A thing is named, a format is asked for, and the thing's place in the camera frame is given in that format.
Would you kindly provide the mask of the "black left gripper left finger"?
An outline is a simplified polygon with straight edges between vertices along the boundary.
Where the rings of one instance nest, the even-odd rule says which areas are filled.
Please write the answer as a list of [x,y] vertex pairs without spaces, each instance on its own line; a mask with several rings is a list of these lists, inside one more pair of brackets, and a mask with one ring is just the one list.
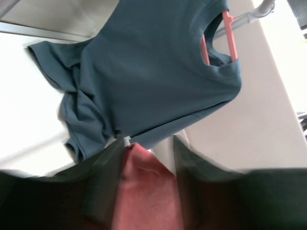
[[109,230],[120,182],[123,139],[52,177],[0,172],[3,230]]

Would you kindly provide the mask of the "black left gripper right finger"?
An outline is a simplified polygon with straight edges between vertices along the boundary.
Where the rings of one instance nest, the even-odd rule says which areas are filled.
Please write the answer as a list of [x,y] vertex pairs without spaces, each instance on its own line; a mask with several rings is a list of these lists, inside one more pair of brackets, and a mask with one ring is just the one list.
[[173,155],[186,230],[304,230],[305,168],[226,171],[178,136]]

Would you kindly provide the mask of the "red t shirt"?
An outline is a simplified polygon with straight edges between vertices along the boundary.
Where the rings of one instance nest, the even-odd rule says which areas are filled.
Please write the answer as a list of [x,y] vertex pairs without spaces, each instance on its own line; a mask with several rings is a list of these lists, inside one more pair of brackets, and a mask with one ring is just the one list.
[[118,188],[114,230],[182,230],[176,177],[150,151],[130,145]]

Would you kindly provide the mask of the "teal t shirt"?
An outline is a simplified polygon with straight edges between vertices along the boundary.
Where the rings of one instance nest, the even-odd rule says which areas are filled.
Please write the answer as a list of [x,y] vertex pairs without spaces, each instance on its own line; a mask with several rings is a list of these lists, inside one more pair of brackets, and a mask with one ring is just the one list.
[[213,47],[227,10],[225,0],[121,0],[90,40],[30,45],[64,92],[60,116],[76,159],[119,136],[151,149],[235,99],[239,63]]

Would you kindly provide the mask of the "pink hanger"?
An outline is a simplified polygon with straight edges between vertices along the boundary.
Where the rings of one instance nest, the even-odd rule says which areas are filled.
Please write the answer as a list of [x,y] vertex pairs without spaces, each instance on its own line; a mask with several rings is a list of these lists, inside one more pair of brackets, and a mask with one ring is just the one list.
[[[226,38],[227,38],[231,61],[234,62],[238,59],[234,33],[232,30],[232,23],[234,21],[234,17],[232,17],[229,14],[229,11],[222,12],[222,17],[223,17],[224,30],[226,32]],[[210,65],[209,53],[207,50],[206,39],[204,35],[201,38],[201,52],[204,63],[206,65]]]

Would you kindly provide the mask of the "white clothes rack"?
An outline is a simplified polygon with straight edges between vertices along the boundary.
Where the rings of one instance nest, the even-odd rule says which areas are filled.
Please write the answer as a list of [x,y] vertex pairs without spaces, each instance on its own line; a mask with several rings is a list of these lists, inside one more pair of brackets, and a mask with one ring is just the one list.
[[214,38],[220,38],[227,35],[227,30],[233,32],[234,30],[243,27],[249,23],[253,23],[260,18],[266,17],[273,12],[275,8],[275,0],[263,0],[262,3],[252,11],[246,12],[240,16],[233,17],[229,14],[229,11],[222,13],[222,16],[226,16],[226,22],[224,26],[220,27],[214,35]]

